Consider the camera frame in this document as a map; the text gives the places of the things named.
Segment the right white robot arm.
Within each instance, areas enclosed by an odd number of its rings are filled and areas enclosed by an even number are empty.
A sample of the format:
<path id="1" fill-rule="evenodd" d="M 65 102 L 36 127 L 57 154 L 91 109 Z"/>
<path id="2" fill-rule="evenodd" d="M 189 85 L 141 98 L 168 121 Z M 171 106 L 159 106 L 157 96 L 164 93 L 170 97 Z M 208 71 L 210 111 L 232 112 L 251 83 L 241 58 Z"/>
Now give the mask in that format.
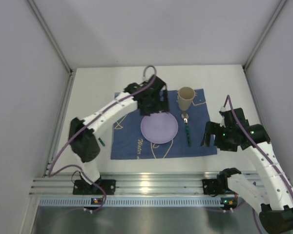
<path id="1" fill-rule="evenodd" d="M 214 146 L 221 151 L 245 152 L 255 167 L 265 193 L 261 192 L 245 175 L 236 168 L 219 172 L 216 179 L 203 181 L 204 194 L 237 194 L 248 203 L 259 216 L 269 234 L 281 234 L 293 230 L 293 188 L 281 168 L 271 139 L 260 124 L 250 125 L 242 108 L 232 111 L 221 110 L 221 123 L 208 121 L 201 145 Z"/>

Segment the blue fish placemat cloth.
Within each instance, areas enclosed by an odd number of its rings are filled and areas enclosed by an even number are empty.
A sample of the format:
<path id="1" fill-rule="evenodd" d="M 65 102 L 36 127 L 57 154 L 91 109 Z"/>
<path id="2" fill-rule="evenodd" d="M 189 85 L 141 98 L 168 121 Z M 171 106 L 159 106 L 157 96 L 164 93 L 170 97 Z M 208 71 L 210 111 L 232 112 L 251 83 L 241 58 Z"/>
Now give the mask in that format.
<path id="1" fill-rule="evenodd" d="M 203 89 L 195 90 L 195 97 L 190 108 L 188 126 L 191 146 L 188 146 L 182 111 L 177 104 L 178 92 L 168 92 L 170 112 L 178 122 L 176 137 L 165 144 L 155 144 L 146 140 L 141 133 L 141 121 L 144 118 L 136 110 L 114 123 L 111 148 L 112 160 L 133 159 L 168 159 L 179 157 L 196 157 L 215 155 L 217 149 L 211 145 L 202 147 L 206 122 L 210 120 Z"/>

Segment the fork with teal handle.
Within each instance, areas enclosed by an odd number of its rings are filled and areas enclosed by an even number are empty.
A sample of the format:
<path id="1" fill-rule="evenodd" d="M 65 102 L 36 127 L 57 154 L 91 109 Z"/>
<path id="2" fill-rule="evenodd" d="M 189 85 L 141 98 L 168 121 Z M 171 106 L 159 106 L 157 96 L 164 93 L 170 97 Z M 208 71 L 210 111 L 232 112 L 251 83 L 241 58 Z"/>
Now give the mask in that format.
<path id="1" fill-rule="evenodd" d="M 101 138 L 98 138 L 98 140 L 99 140 L 99 142 L 101 143 L 101 145 L 102 145 L 103 147 L 105 147 L 105 143 L 103 142 L 103 140 L 102 140 Z"/>

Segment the beige paper cup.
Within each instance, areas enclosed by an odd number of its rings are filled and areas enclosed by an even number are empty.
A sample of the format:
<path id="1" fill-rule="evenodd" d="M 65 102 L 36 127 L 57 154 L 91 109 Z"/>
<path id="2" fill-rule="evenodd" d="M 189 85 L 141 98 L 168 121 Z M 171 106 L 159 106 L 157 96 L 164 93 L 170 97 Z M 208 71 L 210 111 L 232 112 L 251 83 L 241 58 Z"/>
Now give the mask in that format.
<path id="1" fill-rule="evenodd" d="M 182 111 L 186 111 L 192 104 L 192 101 L 195 97 L 195 91 L 190 87 L 182 87 L 178 90 L 178 106 Z"/>

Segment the spoon with teal handle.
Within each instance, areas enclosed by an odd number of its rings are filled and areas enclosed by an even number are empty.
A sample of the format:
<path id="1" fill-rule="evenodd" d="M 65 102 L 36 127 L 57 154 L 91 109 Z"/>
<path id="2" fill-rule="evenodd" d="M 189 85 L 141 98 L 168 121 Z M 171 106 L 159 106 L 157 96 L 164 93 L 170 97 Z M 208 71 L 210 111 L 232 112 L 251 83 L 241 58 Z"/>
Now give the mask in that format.
<path id="1" fill-rule="evenodd" d="M 187 142 L 188 142 L 188 146 L 190 147 L 191 146 L 191 139 L 190 139 L 189 126 L 188 126 L 189 115 L 187 114 L 187 112 L 182 112 L 181 117 L 182 117 L 184 124 L 185 124 Z"/>

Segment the purple plate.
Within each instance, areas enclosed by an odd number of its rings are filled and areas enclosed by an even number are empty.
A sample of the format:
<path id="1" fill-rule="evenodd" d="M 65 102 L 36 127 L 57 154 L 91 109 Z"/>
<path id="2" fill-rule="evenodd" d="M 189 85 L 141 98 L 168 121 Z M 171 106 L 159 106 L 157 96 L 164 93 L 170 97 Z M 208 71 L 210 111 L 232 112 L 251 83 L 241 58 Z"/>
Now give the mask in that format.
<path id="1" fill-rule="evenodd" d="M 149 142 L 165 144 L 178 133 L 177 119 L 171 113 L 158 113 L 146 116 L 141 121 L 141 133 Z"/>

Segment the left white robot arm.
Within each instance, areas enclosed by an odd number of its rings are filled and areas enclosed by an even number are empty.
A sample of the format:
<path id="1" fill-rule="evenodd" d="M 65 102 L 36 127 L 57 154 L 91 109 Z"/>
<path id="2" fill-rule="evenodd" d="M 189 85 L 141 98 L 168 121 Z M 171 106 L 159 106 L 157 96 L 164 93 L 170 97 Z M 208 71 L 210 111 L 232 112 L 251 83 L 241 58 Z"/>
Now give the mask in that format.
<path id="1" fill-rule="evenodd" d="M 169 112 L 167 84 L 152 75 L 141 84 L 129 84 L 96 113 L 83 119 L 76 117 L 71 120 L 68 143 L 76 155 L 82 179 L 87 184 L 92 185 L 100 179 L 97 167 L 86 167 L 100 153 L 99 137 L 120 118 L 136 110 L 139 110 L 141 116 Z"/>

